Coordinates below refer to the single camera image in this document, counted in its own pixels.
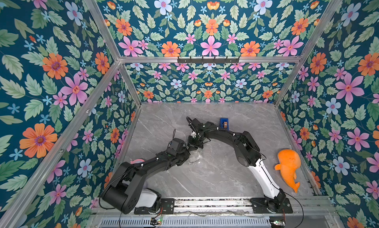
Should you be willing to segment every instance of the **white flower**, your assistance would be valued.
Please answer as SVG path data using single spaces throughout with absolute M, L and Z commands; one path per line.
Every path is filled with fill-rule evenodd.
M 203 64 L 203 67 L 205 67 L 207 70 L 212 70 L 212 68 L 216 67 L 215 63 L 205 63 Z
M 169 5 L 170 2 L 171 0 L 158 0 L 158 1 L 154 1 L 154 6 L 156 8 L 160 8 L 161 14 L 165 16 L 166 11 L 170 12 L 173 10 L 173 7 Z
M 279 71 L 282 71 L 283 68 L 287 68 L 289 66 L 288 63 L 278 63 L 275 67 L 279 68 Z
M 72 2 L 71 5 L 69 2 L 64 3 L 66 5 L 66 8 L 69 10 L 67 12 L 67 16 L 70 18 L 70 20 L 75 19 L 75 23 L 80 26 L 82 25 L 80 23 L 80 20 L 83 20 L 83 15 L 81 12 L 78 12 L 78 6 Z
M 236 87 L 239 87 L 239 88 L 243 88 L 243 86 L 244 85 L 246 85 L 247 84 L 247 82 L 245 82 L 245 79 L 238 79 L 237 81 L 236 81 Z
M 329 113 L 333 113 L 334 115 L 338 114 L 338 108 L 341 107 L 341 103 L 339 102 L 336 102 L 336 98 L 331 98 L 330 101 L 327 101 L 325 103 L 326 107 L 328 107 L 326 109 L 326 112 L 329 114 Z
M 294 91 L 291 98 L 292 98 L 292 102 L 295 103 L 295 102 L 299 102 L 299 96 L 300 96 L 300 93 L 297 92 L 297 91 Z
M 83 178 L 87 177 L 87 173 L 92 170 L 92 165 L 90 165 L 91 159 L 86 161 L 82 160 L 80 162 L 80 168 L 78 169 L 78 175 L 82 175 Z
M 176 79 L 173 79 L 173 82 L 171 83 L 172 86 L 174 86 L 175 89 L 179 88 L 179 87 L 182 87 L 182 81 L 181 80 L 176 80 Z
M 124 103 L 124 102 L 125 102 L 125 94 L 124 94 L 124 92 L 123 92 L 123 91 L 120 91 L 120 92 L 118 93 L 118 96 L 119 96 L 119 102 Z
M 266 13 L 266 8 L 270 8 L 272 6 L 271 0 L 257 0 L 257 3 L 258 4 L 254 6 L 254 11 L 259 11 L 259 15 Z
M 333 164 L 335 164 L 334 170 L 337 173 L 341 173 L 342 172 L 343 175 L 348 175 L 347 169 L 350 168 L 350 165 L 347 162 L 343 162 L 343 157 L 342 156 L 339 156 L 338 160 L 334 159 L 333 160 Z
M 344 13 L 341 17 L 341 21 L 344 20 L 343 26 L 348 26 L 348 24 L 350 23 L 350 20 L 355 21 L 358 18 L 359 13 L 357 11 L 359 10 L 360 6 L 361 6 L 360 2 L 357 3 L 355 6 L 354 6 L 354 3 L 348 6 L 346 13 Z
M 130 64 L 132 68 L 135 68 L 138 72 L 143 68 L 143 65 L 140 63 L 132 63 Z

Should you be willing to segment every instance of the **floral wallpaper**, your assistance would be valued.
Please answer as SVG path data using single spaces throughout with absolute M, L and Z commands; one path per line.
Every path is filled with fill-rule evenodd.
M 0 21 L 2 216 L 113 60 L 82 0 L 0 0 Z M 17 227 L 84 227 L 133 108 L 118 73 Z
M 379 226 L 379 0 L 344 0 L 281 103 L 346 227 Z
M 120 53 L 134 57 L 299 55 L 329 1 L 97 0 Z

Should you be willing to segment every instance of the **green leaf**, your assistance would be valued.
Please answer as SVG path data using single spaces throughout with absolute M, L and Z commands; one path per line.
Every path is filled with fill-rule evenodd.
M 24 71 L 22 69 L 22 64 L 18 58 L 12 55 L 3 55 L 2 63 L 11 74 L 14 74 L 19 80 L 22 79 L 22 73 Z

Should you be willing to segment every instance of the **pink object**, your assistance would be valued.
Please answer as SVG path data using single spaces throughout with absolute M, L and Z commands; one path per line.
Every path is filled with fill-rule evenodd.
M 369 148 L 370 145 L 368 145 L 367 141 L 364 141 L 368 138 L 369 134 L 368 133 L 362 133 L 360 134 L 360 130 L 358 127 L 354 129 L 354 133 L 352 132 L 347 132 L 347 135 L 351 137 L 352 139 L 348 140 L 349 145 L 354 145 L 355 144 L 355 149 L 357 151 L 361 150 L 361 145 L 365 148 Z
M 78 101 L 83 104 L 88 98 L 84 92 L 84 90 L 88 88 L 88 84 L 85 82 L 80 83 L 80 76 L 77 73 L 73 75 L 73 81 L 69 77 L 65 77 L 64 79 L 70 87 L 62 87 L 61 92 L 67 96 L 71 95 L 69 99 L 70 105 L 73 106 L 77 98 Z
M 346 95 L 345 101 L 348 104 L 351 104 L 353 102 L 353 94 L 355 96 L 362 96 L 365 93 L 362 88 L 356 87 L 362 83 L 363 76 L 356 77 L 356 78 L 354 78 L 353 81 L 351 81 L 351 79 L 352 79 L 351 74 L 346 73 L 346 75 L 344 77 L 345 83 L 337 82 L 335 84 L 335 87 L 337 89 L 342 90 L 339 93 L 337 93 L 336 98 L 342 99 Z

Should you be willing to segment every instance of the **light blue flower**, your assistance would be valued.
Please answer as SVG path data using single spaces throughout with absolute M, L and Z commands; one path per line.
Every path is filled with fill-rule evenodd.
M 224 13 L 224 11 L 225 11 L 225 6 L 223 6 L 223 7 L 220 6 L 220 10 L 218 10 L 218 12 L 221 12 L 221 14 L 222 14 L 222 13 Z
M 14 153 L 10 154 L 9 157 L 14 157 L 14 160 L 17 160 L 19 157 L 22 157 L 22 150 L 14 149 Z
M 49 96 L 46 96 L 44 99 L 42 99 L 43 102 L 46 102 L 46 105 L 48 106 L 49 104 L 51 104 L 51 100 L 52 98 L 50 98 Z
M 26 45 L 24 45 L 24 47 L 25 47 L 25 48 L 28 48 L 29 51 L 31 51 L 32 49 L 35 49 L 35 48 L 33 47 L 33 45 L 34 45 L 33 42 L 31 42 L 31 43 L 29 44 L 29 42 L 26 40 L 25 43 L 26 43 Z
M 12 104 L 12 107 L 10 107 L 10 106 L 7 107 L 7 109 L 12 110 L 12 112 L 11 112 L 12 114 L 14 114 L 14 112 L 19 113 L 19 112 L 20 112 L 20 111 L 18 110 L 19 108 L 20 108 L 20 106 L 16 106 L 15 103 Z
M 50 118 L 49 118 L 49 115 L 41 115 L 41 120 L 39 122 L 44 122 L 44 124 L 46 124 L 46 122 L 50 121 Z
M 123 8 L 123 6 L 120 6 L 120 4 L 117 4 L 117 9 L 118 9 L 119 11 L 122 11 L 122 8 Z
M 207 10 L 206 10 L 206 6 L 201 7 L 201 10 L 200 10 L 200 11 L 202 11 L 203 14 L 204 14 L 205 12 L 207 12 Z

